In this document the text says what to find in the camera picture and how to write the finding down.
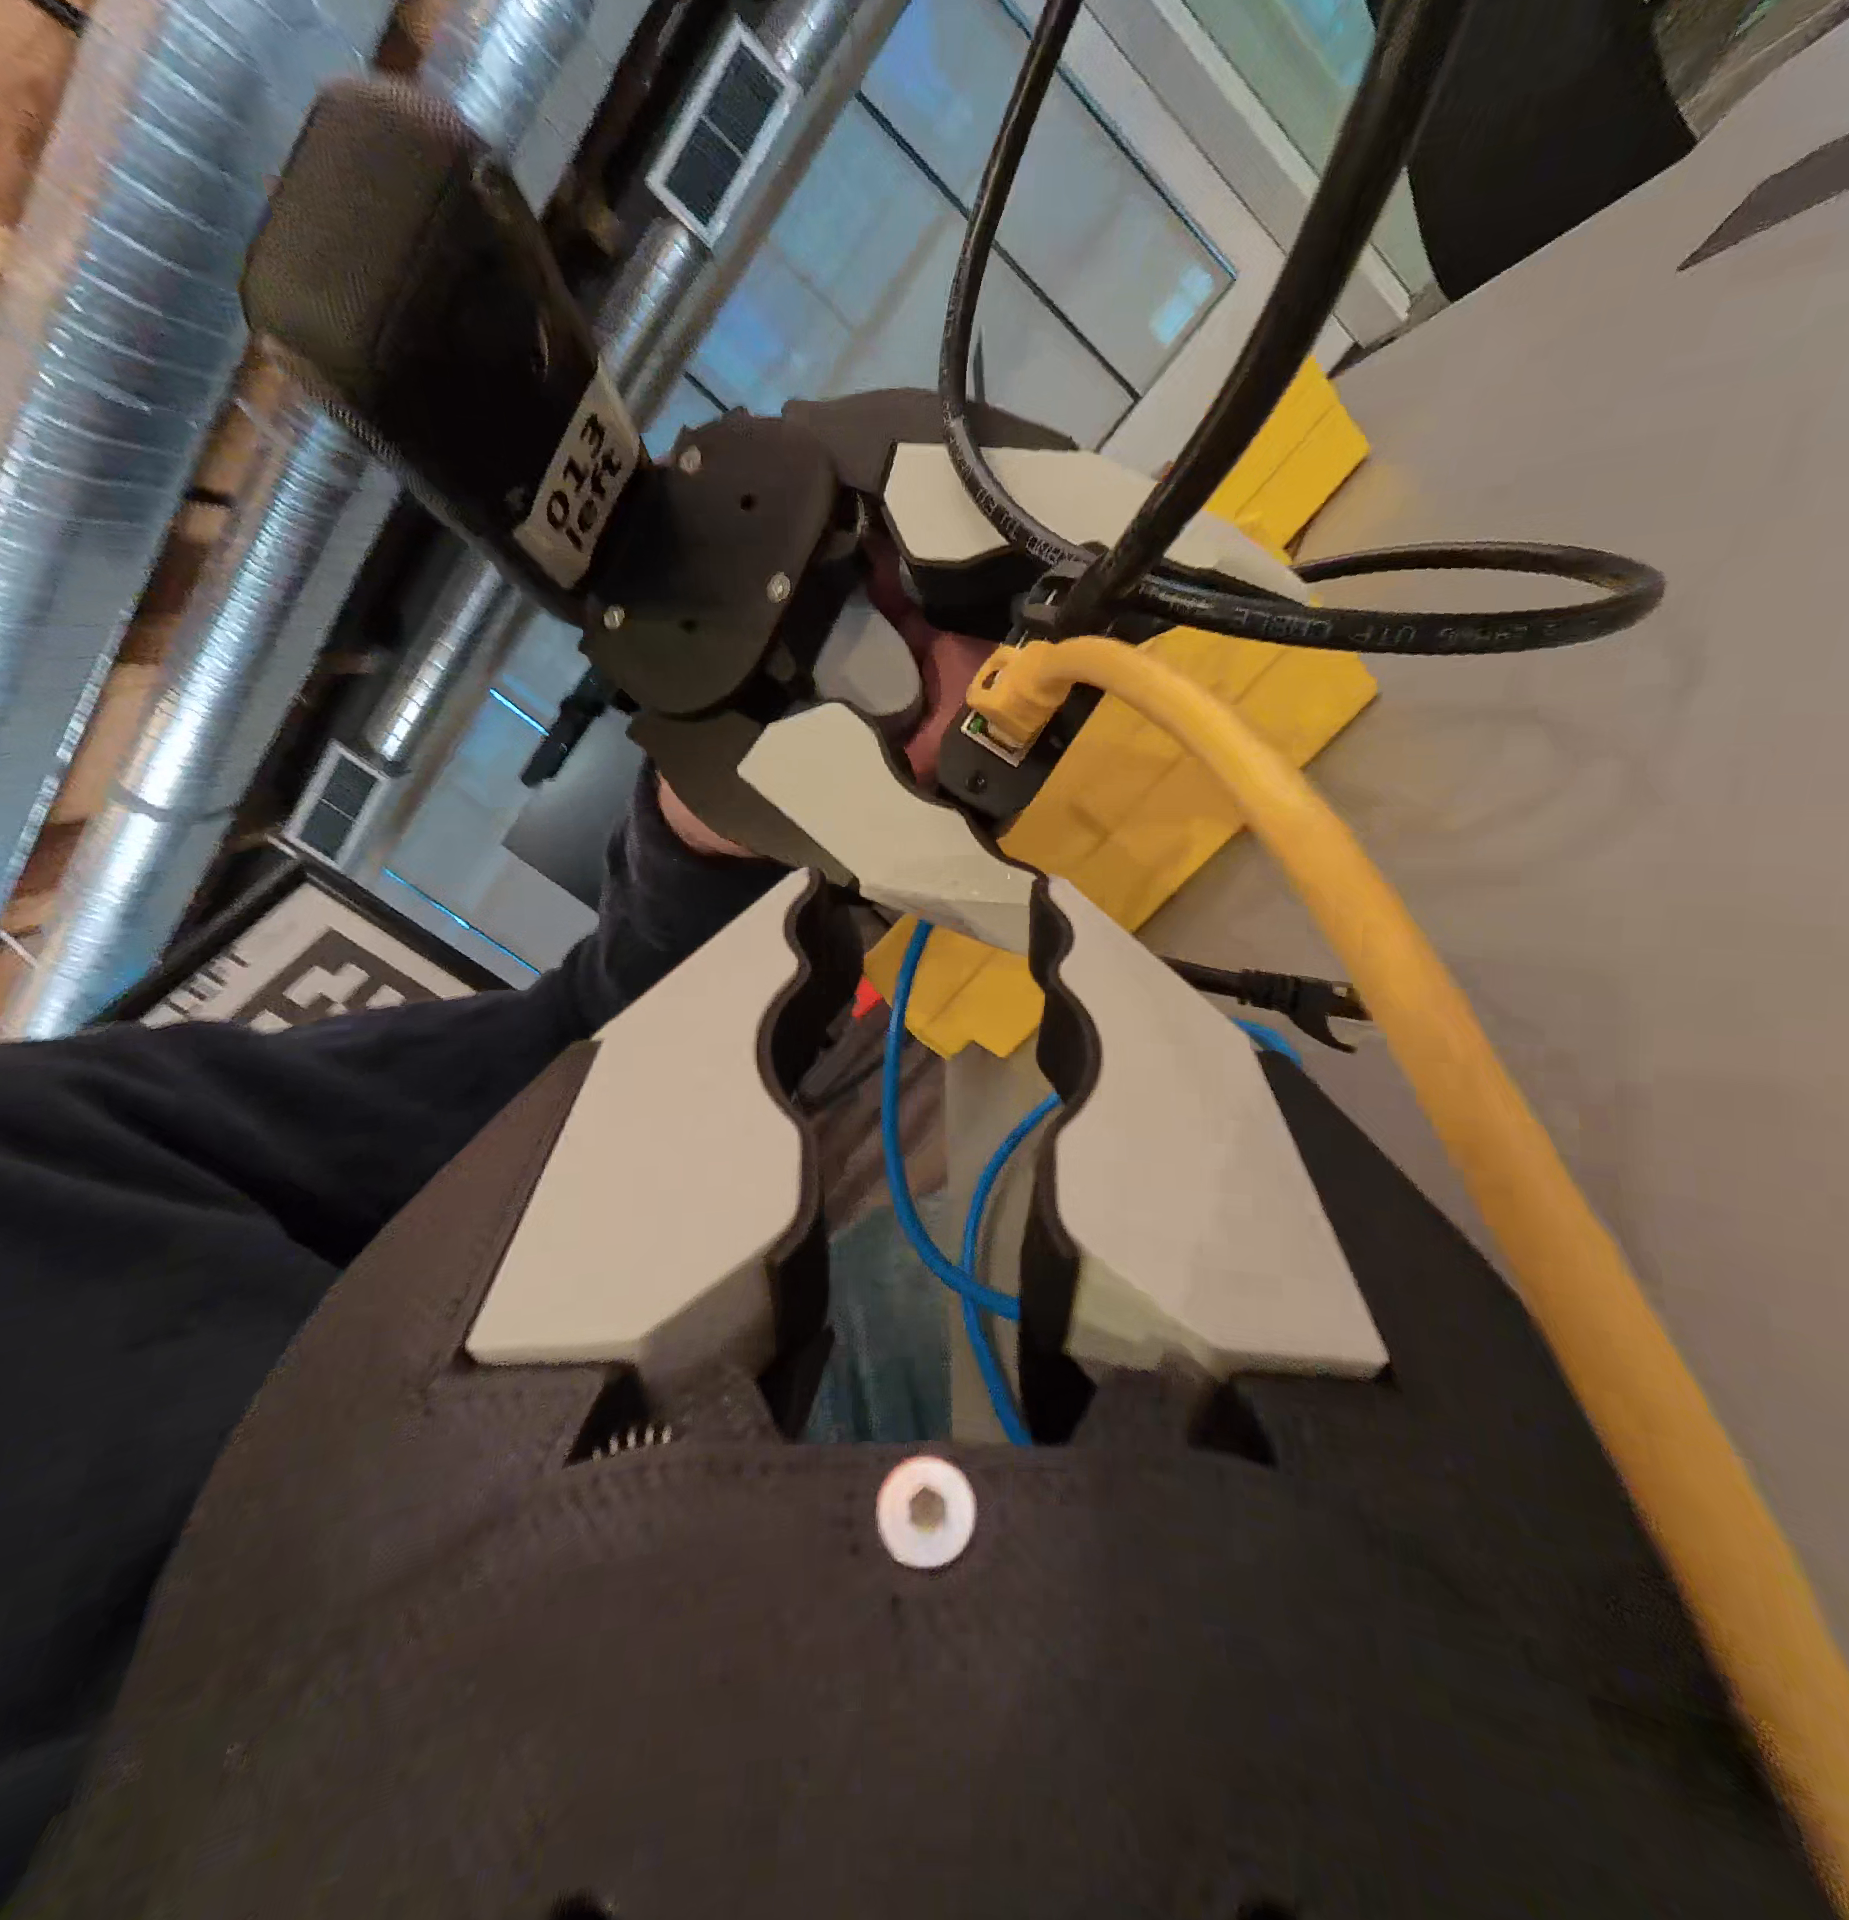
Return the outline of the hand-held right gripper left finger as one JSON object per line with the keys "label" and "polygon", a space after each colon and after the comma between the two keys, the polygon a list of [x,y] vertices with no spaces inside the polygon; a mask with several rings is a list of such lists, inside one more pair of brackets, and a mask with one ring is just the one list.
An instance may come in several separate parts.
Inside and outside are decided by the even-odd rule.
{"label": "hand-held right gripper left finger", "polygon": [[793,871],[604,1024],[472,1321],[497,1371],[746,1375],[779,1427],[833,1346],[822,1173],[794,1090],[839,1014],[839,896]]}

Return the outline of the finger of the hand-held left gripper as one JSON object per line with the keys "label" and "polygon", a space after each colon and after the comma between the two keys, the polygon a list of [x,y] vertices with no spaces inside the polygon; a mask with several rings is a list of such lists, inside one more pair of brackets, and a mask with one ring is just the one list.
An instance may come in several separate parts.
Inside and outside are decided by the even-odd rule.
{"label": "finger of the hand-held left gripper", "polygon": [[824,702],[764,729],[738,779],[840,865],[877,907],[1027,953],[1035,875],[956,804],[926,797],[855,709]]}
{"label": "finger of the hand-held left gripper", "polygon": [[[1152,494],[1152,478],[1091,449],[983,449],[1023,512],[1079,549],[1113,546]],[[896,446],[882,509],[919,588],[938,598],[1016,594],[1058,559],[1008,544],[965,492],[941,446]],[[1168,546],[1168,569],[1200,588],[1254,591],[1307,603],[1299,575],[1241,528],[1200,512]]]}

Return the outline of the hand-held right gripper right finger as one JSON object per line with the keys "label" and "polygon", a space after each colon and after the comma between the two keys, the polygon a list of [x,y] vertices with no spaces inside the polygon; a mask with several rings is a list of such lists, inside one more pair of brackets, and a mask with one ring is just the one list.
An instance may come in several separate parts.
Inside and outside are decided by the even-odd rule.
{"label": "hand-held right gripper right finger", "polygon": [[1038,880],[1037,1067],[1056,1095],[1016,1262],[1016,1384],[1369,1380],[1386,1346],[1249,1035],[1070,881]]}

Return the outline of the black network switch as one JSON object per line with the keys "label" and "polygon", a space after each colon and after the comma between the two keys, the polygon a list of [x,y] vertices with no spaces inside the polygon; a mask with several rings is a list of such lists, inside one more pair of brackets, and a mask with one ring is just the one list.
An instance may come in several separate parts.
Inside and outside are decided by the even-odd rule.
{"label": "black network switch", "polygon": [[938,766],[938,795],[958,804],[992,832],[1014,822],[1055,775],[1061,757],[1077,744],[1102,696],[1074,688],[1031,746],[1004,752],[966,732],[973,719],[966,702],[958,729],[944,740]]}

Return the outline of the yellow divided plastic bin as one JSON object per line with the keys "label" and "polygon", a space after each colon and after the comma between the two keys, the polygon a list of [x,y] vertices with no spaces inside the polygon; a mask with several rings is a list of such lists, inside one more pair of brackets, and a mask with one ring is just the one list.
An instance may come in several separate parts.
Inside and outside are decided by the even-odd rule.
{"label": "yellow divided plastic bin", "polygon": [[[1376,699],[1350,655],[1172,630],[1144,649],[1277,746],[1310,765]],[[1115,701],[1102,701],[1032,804],[999,837],[1008,859],[1070,881],[1115,926],[1135,931],[1200,875],[1244,822],[1177,742]],[[922,953],[906,1033],[951,1060],[979,1047],[1004,1060],[1032,1040],[1043,996],[1026,959],[936,930]]]}

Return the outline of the person's left forearm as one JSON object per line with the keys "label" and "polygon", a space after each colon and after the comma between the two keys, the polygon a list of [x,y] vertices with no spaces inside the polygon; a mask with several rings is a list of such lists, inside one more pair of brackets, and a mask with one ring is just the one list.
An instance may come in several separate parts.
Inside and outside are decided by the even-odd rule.
{"label": "person's left forearm", "polygon": [[788,875],[706,829],[645,765],[605,847],[595,931],[528,991],[447,1005],[442,1044],[472,1071],[524,1083],[663,985]]}

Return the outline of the person's left hand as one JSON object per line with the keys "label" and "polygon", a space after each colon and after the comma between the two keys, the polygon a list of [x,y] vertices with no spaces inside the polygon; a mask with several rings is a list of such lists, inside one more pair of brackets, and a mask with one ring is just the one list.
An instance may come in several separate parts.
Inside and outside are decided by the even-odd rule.
{"label": "person's left hand", "polygon": [[903,740],[900,755],[911,779],[922,790],[934,793],[941,744],[959,724],[973,676],[998,652],[999,644],[938,630],[913,613],[899,626],[899,632],[911,652],[922,693],[917,719]]}

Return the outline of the black white marker sign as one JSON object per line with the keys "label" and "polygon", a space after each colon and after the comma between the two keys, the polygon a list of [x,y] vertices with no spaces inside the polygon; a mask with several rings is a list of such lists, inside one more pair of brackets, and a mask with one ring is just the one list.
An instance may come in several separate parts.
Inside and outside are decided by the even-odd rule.
{"label": "black white marker sign", "polygon": [[506,991],[476,959],[310,861],[289,861],[168,952],[98,1024],[284,1033],[344,1016]]}

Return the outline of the white vent grille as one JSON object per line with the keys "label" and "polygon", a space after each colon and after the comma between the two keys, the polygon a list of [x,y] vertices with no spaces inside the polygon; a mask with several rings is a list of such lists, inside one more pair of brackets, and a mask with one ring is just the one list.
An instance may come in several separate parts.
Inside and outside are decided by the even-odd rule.
{"label": "white vent grille", "polygon": [[398,777],[345,742],[328,742],[281,829],[301,859],[347,872],[368,853]]}
{"label": "white vent grille", "polygon": [[661,210],[710,249],[801,93],[750,27],[728,22],[645,175]]}

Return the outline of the black office chair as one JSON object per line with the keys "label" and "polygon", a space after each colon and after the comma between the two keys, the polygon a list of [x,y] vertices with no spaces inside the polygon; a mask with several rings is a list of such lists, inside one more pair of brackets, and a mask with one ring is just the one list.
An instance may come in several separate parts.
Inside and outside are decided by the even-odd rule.
{"label": "black office chair", "polygon": [[1692,147],[1652,5],[1465,5],[1409,163],[1438,292],[1477,294]]}

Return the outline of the silver ventilation duct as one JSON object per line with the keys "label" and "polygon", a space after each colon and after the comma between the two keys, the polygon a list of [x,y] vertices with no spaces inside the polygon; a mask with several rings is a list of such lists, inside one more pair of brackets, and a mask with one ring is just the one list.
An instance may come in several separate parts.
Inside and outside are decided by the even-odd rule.
{"label": "silver ventilation duct", "polygon": [[[490,141],[533,208],[579,146],[556,109],[596,5],[465,5],[432,32],[415,89]],[[781,2],[750,32],[785,85],[784,118],[740,171],[714,238],[654,216],[604,296],[583,296],[607,372],[638,425],[656,416],[769,221],[807,171],[842,98],[903,13],[896,2]],[[67,869],[37,965],[3,1040],[89,1024],[158,962],[237,804],[328,644],[392,509],[387,467],[291,397],[256,490],[181,614],[144,732]]]}
{"label": "silver ventilation duct", "polygon": [[266,180],[392,12],[95,7],[0,286],[0,911],[240,361]]}

